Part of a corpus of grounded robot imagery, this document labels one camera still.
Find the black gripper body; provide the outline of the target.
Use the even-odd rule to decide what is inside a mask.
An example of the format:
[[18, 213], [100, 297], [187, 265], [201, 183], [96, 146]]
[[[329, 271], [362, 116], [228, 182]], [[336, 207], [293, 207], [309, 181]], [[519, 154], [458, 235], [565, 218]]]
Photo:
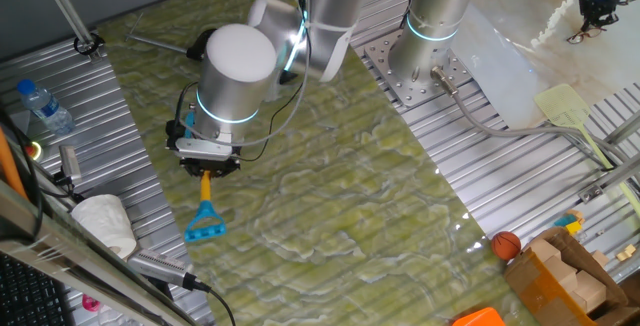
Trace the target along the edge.
[[240, 164], [234, 159], [224, 161], [202, 160], [185, 158], [179, 161], [179, 164], [188, 172], [234, 172], [240, 168]]

